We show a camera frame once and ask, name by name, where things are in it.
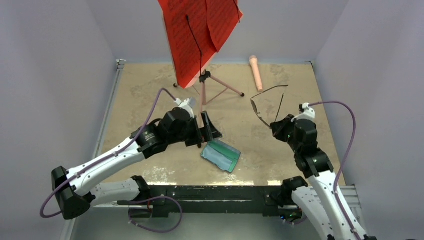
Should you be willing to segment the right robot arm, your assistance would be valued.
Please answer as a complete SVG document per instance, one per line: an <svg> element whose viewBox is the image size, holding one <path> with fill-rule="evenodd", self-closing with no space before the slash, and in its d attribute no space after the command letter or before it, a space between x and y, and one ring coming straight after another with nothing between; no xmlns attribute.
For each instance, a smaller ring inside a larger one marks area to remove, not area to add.
<svg viewBox="0 0 424 240"><path fill-rule="evenodd" d="M366 233L337 184L337 175L328 155L318 147L316 124L289 114L270 125L273 137L287 143L303 176L283 181L280 193L272 198L280 206L296 205L323 240L373 240Z"/></svg>

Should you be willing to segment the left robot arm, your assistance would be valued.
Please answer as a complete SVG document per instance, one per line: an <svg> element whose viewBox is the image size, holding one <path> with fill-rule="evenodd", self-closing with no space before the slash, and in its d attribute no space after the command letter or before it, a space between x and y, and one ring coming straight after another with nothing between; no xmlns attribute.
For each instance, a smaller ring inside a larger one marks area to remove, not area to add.
<svg viewBox="0 0 424 240"><path fill-rule="evenodd" d="M75 219L90 207L111 202L113 195L118 197L118 201L134 201L138 205L146 203L149 191L139 177L115 183L113 187L101 183L126 167L165 152L172 144L201 147L203 143L223 136L206 111L201 112L201 119L202 127L187 109L175 107L163 118L140 127L118 146L97 158L74 168L59 166L52 170L52 190L60 208L59 214L65 220Z"/></svg>

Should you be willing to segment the black sunglasses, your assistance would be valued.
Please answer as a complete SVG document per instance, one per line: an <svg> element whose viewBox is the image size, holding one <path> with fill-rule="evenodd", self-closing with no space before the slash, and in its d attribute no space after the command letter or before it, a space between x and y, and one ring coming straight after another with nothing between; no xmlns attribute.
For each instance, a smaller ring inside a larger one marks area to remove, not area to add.
<svg viewBox="0 0 424 240"><path fill-rule="evenodd" d="M276 85L252 96L250 103L254 114L268 128L282 119L283 102L288 84Z"/></svg>

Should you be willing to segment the blue glasses case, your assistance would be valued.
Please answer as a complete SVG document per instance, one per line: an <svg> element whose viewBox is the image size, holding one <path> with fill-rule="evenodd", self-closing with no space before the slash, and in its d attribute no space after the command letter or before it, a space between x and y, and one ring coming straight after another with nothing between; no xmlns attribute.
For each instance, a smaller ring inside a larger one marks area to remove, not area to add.
<svg viewBox="0 0 424 240"><path fill-rule="evenodd" d="M207 143L200 156L222 171L232 173L241 157L241 151L216 139Z"/></svg>

